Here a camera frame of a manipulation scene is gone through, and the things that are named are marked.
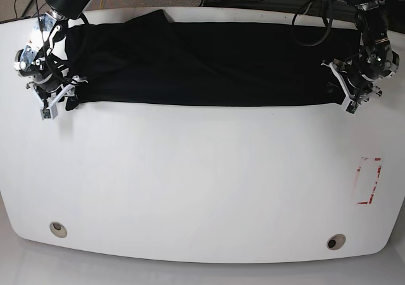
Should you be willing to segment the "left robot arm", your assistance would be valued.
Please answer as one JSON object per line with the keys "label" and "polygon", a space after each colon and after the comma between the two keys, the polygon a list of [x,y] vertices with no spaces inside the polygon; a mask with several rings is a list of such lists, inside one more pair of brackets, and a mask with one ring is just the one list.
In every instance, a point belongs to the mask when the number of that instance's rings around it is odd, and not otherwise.
{"label": "left robot arm", "polygon": [[347,110],[353,111],[370,96],[381,96],[374,83],[393,76],[399,68],[399,55],[392,50],[387,35],[388,6],[397,0],[344,0],[356,8],[354,23],[361,33],[362,46],[357,53],[331,62],[332,73],[339,81]]}

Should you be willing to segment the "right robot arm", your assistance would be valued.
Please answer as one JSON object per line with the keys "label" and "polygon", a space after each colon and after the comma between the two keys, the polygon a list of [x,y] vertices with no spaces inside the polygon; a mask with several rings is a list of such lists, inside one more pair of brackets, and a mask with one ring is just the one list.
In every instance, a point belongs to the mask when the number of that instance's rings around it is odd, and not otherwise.
{"label": "right robot arm", "polygon": [[63,71],[69,68],[69,62],[53,54],[54,46],[64,39],[69,20],[81,19],[92,0],[46,0],[48,12],[36,13],[36,22],[27,45],[16,54],[14,68],[21,77],[30,77],[27,88],[34,92],[39,101],[40,110],[46,118],[51,118],[51,109],[63,98],[74,95],[74,88],[85,78],[69,77]]}

